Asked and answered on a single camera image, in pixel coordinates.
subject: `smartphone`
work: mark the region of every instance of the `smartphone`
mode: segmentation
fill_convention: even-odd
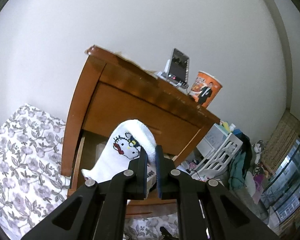
[[[178,49],[174,49],[170,59],[170,66],[167,78],[174,83],[181,83],[182,86],[188,84],[189,57]]]

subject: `hello kitty sock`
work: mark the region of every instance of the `hello kitty sock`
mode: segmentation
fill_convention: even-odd
[[[118,125],[111,134],[106,147],[94,167],[89,171],[82,169],[85,178],[98,183],[111,180],[114,175],[128,169],[130,160],[138,158],[142,146],[148,155],[147,196],[156,181],[155,177],[155,140],[139,120],[127,120]]]

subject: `paper cup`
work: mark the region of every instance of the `paper cup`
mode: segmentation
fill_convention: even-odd
[[[222,85],[215,77],[204,71],[199,71],[189,94],[200,105],[207,107],[221,88]]]

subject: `triangular cutout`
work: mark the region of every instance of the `triangular cutout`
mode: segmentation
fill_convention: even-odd
[[[226,209],[226,213],[230,223],[235,227],[241,227],[250,222],[250,219],[242,213],[225,195],[220,197],[223,207]]]
[[[67,208],[60,213],[52,223],[64,230],[70,230],[77,212],[81,206],[82,197],[76,198]]]

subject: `yellow object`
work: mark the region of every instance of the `yellow object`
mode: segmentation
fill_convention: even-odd
[[[227,122],[223,122],[222,126],[228,131],[230,132],[230,128]]]

